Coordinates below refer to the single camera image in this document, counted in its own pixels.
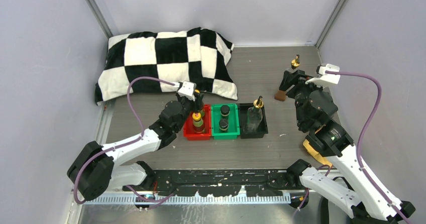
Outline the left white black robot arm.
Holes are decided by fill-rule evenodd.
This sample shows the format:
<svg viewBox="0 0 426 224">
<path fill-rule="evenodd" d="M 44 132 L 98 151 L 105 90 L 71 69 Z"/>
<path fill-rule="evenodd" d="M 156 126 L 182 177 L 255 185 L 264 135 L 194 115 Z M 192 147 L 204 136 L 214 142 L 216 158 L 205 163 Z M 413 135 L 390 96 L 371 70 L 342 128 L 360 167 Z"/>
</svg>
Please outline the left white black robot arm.
<svg viewBox="0 0 426 224">
<path fill-rule="evenodd" d="M 141 134 L 105 145 L 96 141 L 87 143 L 67 171 L 74 184 L 75 201 L 82 204 L 108 189 L 125 185 L 150 190 L 154 184 L 153 170 L 143 161 L 132 165 L 125 163 L 172 143 L 190 114 L 203 107 L 203 93 L 196 92 L 194 96 L 195 100 L 178 96 L 177 100 L 169 101 L 158 120 Z"/>
</svg>

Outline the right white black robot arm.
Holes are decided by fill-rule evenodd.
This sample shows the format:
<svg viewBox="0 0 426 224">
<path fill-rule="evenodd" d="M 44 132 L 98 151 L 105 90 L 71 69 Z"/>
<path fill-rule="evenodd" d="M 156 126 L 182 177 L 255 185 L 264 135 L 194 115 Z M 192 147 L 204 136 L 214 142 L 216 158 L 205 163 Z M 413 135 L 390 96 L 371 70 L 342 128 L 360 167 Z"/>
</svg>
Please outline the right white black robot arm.
<svg viewBox="0 0 426 224">
<path fill-rule="evenodd" d="M 310 146 L 337 168 L 349 187 L 344 187 L 317 171 L 304 160 L 287 169 L 287 184 L 304 186 L 338 206 L 352 223 L 409 222 L 415 207 L 393 195 L 361 156 L 361 142 L 355 143 L 333 116 L 338 111 L 327 83 L 336 84 L 343 73 L 321 69 L 318 77 L 302 70 L 285 71 L 279 90 L 295 101 L 298 129 L 306 133 Z"/>
</svg>

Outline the clear glass oil bottle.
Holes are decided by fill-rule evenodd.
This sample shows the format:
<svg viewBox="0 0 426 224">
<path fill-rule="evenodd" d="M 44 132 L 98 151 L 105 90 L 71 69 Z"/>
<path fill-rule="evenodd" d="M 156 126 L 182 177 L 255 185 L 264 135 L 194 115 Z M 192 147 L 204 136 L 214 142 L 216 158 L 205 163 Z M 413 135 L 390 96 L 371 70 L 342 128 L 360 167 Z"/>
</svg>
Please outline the clear glass oil bottle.
<svg viewBox="0 0 426 224">
<path fill-rule="evenodd" d="M 263 106 L 263 96 L 259 96 L 257 100 L 254 100 L 253 105 L 248 108 L 247 121 L 244 127 L 246 133 L 256 132 L 259 124 L 263 120 Z"/>
</svg>

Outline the green label spice jar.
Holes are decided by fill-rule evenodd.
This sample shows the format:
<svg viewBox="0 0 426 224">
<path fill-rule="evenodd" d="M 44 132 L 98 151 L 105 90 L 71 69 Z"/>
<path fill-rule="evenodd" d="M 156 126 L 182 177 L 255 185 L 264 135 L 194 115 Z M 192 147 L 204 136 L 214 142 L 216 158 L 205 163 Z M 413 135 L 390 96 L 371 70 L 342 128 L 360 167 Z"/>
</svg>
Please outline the green label spice jar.
<svg viewBox="0 0 426 224">
<path fill-rule="evenodd" d="M 227 132 L 229 129 L 229 121 L 226 118 L 221 118 L 219 121 L 219 130 L 221 133 Z"/>
</svg>

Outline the brown sauce glass bottle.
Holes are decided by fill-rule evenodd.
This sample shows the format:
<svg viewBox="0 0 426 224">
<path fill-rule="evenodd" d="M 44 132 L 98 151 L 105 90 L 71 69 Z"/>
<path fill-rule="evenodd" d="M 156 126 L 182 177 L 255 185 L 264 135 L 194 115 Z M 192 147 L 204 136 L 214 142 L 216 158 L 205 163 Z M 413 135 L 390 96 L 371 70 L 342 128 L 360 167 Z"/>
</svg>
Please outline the brown sauce glass bottle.
<svg viewBox="0 0 426 224">
<path fill-rule="evenodd" d="M 299 54 L 296 54 L 296 57 L 291 61 L 290 67 L 292 70 L 297 69 L 300 66 L 300 58 Z M 284 90 L 277 90 L 274 98 L 278 101 L 286 100 L 286 92 Z"/>
</svg>

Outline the yellow cap chili sauce bottle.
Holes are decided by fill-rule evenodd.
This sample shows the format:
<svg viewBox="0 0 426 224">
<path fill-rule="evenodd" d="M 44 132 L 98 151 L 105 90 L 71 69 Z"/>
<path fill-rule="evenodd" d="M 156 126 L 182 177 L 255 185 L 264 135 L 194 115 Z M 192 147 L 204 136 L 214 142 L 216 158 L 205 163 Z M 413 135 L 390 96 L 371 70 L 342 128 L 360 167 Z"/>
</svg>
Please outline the yellow cap chili sauce bottle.
<svg viewBox="0 0 426 224">
<path fill-rule="evenodd" d="M 204 118 L 205 112 L 204 112 L 204 103 L 203 103 L 203 97 L 204 93 L 200 92 L 198 89 L 194 92 L 195 96 L 195 112 L 199 113 L 202 118 Z"/>
</svg>

